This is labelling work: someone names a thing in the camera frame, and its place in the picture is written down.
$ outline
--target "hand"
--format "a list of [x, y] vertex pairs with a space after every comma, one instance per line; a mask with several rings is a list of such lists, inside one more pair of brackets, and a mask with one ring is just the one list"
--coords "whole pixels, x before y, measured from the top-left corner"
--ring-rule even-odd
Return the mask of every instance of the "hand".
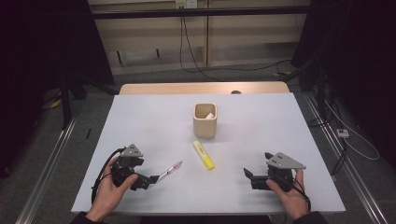
[[116, 162], [117, 158], [113, 158], [104, 170], [104, 178], [102, 179], [95, 201], [86, 218], [98, 222], [107, 217], [119, 205], [125, 191], [132, 186], [137, 180], [137, 175], [130, 175], [118, 188], [113, 184], [111, 175], [111, 166]]
[[[304, 190], [303, 170], [296, 169], [296, 180], [301, 186], [294, 181], [294, 186], [300, 190]], [[266, 181], [268, 187], [279, 197], [280, 202], [285, 208], [286, 213], [295, 220], [309, 214], [308, 205], [304, 196], [297, 190], [292, 189], [289, 192], [283, 191], [280, 186], [272, 179]]]

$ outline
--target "sleeve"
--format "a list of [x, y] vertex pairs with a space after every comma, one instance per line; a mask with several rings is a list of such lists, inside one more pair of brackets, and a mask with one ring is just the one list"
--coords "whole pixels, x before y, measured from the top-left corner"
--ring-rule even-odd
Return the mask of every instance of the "sleeve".
[[73, 219], [72, 222], [70, 222], [70, 224], [101, 224], [102, 222], [94, 222], [92, 220], [89, 220], [88, 218], [85, 217], [85, 215], [87, 215], [84, 212], [80, 212], [78, 213], [78, 215]]
[[306, 216], [300, 217], [293, 221], [293, 224], [327, 224], [328, 222], [324, 219], [320, 212], [313, 212]]

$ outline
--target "yellow highlighter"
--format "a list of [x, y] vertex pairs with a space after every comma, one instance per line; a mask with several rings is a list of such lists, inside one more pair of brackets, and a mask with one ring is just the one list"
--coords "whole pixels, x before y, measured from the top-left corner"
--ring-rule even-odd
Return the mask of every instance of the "yellow highlighter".
[[210, 159], [209, 155], [206, 154], [204, 148], [202, 147], [201, 143], [198, 140], [192, 142], [195, 147], [195, 150], [198, 152], [199, 157], [204, 162], [207, 170], [212, 170], [215, 168], [215, 163]]

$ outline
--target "table surface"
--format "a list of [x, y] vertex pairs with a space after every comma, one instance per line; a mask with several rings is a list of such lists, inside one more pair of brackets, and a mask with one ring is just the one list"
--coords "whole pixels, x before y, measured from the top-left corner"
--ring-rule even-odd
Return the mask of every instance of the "table surface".
[[189, 82], [126, 84], [120, 94], [221, 94], [241, 93], [283, 93], [289, 92], [284, 82]]
[[[313, 211], [345, 211], [292, 93], [172, 93], [115, 97], [72, 212], [90, 209], [91, 186], [103, 163], [115, 149], [132, 143], [144, 154], [143, 165], [135, 167], [139, 174], [160, 175], [177, 161], [183, 164], [147, 190], [128, 190], [115, 213], [133, 216], [282, 213], [284, 210], [272, 191], [252, 189], [244, 176], [244, 167], [254, 175], [265, 174], [265, 152], [283, 152], [306, 165], [304, 183]], [[216, 136], [200, 139], [216, 165], [211, 171], [206, 170], [192, 146], [196, 139], [192, 108], [202, 102], [216, 103], [219, 110]]]

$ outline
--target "square cup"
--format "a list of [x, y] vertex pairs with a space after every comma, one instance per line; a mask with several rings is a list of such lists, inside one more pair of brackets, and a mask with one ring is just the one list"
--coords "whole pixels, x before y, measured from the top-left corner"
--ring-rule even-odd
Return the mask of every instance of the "square cup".
[[199, 138], [213, 138], [216, 135], [218, 107], [215, 104], [196, 104], [193, 110], [194, 134]]

